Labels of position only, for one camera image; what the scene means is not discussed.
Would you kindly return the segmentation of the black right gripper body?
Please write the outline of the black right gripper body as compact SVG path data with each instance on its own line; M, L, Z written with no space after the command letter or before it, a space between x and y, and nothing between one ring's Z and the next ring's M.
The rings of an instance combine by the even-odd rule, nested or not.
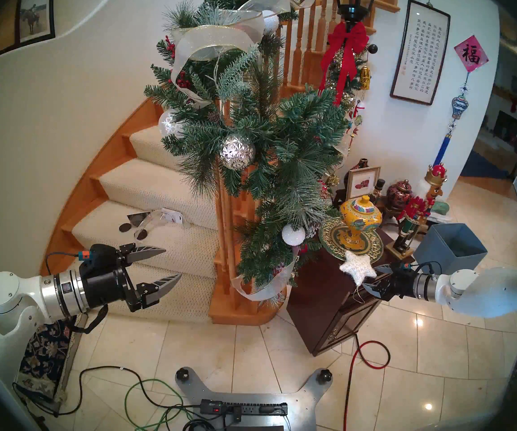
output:
M390 299L394 296L399 298L412 297L418 298L415 290L415 279L418 271L413 268L410 263L392 263L390 264L394 269L393 274L386 274L384 281L390 283Z

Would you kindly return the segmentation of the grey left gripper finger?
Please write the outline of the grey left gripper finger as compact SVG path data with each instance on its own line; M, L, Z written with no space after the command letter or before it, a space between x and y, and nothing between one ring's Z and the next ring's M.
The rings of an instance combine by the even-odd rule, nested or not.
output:
M133 247L128 253L128 265L161 255L166 249L159 247Z
M182 274L174 274L162 277L161 279L155 281L154 284L157 286L157 290L150 295L150 300L157 301L164 297L175 287L175 285L180 281L181 277Z

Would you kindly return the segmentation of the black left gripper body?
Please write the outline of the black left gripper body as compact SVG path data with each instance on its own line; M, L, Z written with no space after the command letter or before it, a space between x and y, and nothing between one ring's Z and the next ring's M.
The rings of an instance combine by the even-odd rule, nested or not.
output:
M128 274L128 253L136 244L125 244L118 248L105 244L94 244L88 251L80 251L81 262L79 276L82 281L87 303L96 308L125 301L130 312L146 309L159 303L151 301L151 294L156 292L154 283L139 283L133 286Z

